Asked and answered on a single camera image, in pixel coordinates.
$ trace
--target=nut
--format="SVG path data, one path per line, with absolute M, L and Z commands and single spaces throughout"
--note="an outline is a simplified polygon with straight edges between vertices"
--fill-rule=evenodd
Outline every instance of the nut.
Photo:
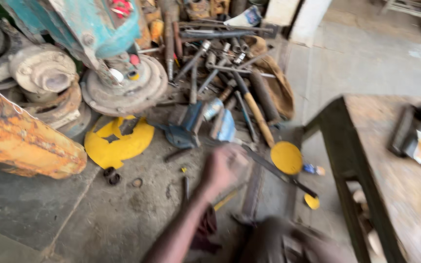
M 64 59 L 65 55 L 61 52 L 58 52 L 58 54 L 55 54 L 54 60 L 57 62 L 60 62 Z
M 82 36 L 82 42 L 84 43 L 84 45 L 86 46 L 90 46 L 94 43 L 94 36 L 92 36 L 91 34 L 87 33 L 84 34 L 84 36 Z
M 22 65 L 18 71 L 20 74 L 29 75 L 32 73 L 32 68 L 28 65 Z

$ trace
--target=teal machine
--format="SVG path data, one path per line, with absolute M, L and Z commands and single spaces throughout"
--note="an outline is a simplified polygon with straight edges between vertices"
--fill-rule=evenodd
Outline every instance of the teal machine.
M 126 116 L 155 105 L 167 74 L 154 58 L 138 55 L 140 11 L 128 0 L 0 0 L 33 43 L 50 34 L 90 70 L 82 97 L 95 111 Z

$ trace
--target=hand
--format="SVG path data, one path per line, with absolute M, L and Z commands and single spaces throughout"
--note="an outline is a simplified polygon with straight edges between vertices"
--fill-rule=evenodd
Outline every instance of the hand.
M 235 143 L 215 148 L 207 157 L 199 189 L 209 202 L 230 184 L 237 181 L 249 164 L 246 151 Z
M 298 225 L 291 236 L 314 253 L 320 263 L 356 262 L 355 257 L 346 248 L 340 247 L 333 239 L 314 229 Z

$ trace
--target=small bottle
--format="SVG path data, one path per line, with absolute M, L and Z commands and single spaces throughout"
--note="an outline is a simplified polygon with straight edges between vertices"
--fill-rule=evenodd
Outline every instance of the small bottle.
M 303 165 L 303 171 L 319 176 L 323 176 L 325 174 L 325 170 L 323 167 L 312 165 L 309 163 Z

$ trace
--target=red object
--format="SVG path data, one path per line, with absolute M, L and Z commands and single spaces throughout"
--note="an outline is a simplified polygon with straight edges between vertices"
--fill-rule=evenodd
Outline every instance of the red object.
M 123 12 L 123 14 L 115 14 L 118 16 L 118 18 L 124 18 L 125 16 L 129 16 L 129 14 L 131 13 L 132 4 L 126 0 L 113 0 L 113 5 L 111 8 Z
M 139 57 L 136 54 L 132 54 L 130 59 L 129 59 L 129 62 L 133 65 L 137 65 L 137 64 L 141 63 L 141 60 L 139 59 Z

